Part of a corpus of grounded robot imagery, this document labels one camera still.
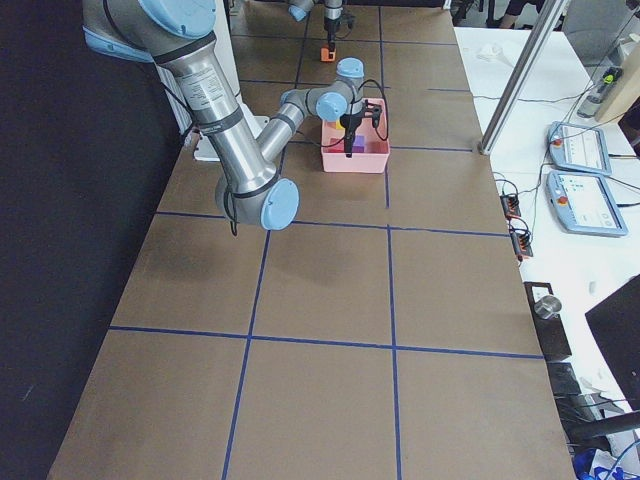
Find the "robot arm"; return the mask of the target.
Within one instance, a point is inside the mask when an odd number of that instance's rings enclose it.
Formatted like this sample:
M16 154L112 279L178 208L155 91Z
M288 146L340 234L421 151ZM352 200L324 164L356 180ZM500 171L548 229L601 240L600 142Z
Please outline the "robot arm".
M336 42L340 39L339 32L342 26L349 31L353 29L355 16L346 10L344 2L340 0L289 0L286 2L288 12L297 22L304 20L321 3L323 5L323 28L326 33L326 43L321 49L321 54L326 61L334 59L336 54Z
M339 122L346 154L363 119L381 117L381 107L362 92L362 61L347 57L329 86L285 92L278 112L254 134L215 53L219 20L213 1L86 1L83 20L93 51L171 72L194 125L220 160L223 174L215 199L232 226L282 230L293 221L299 191L273 160L306 117Z

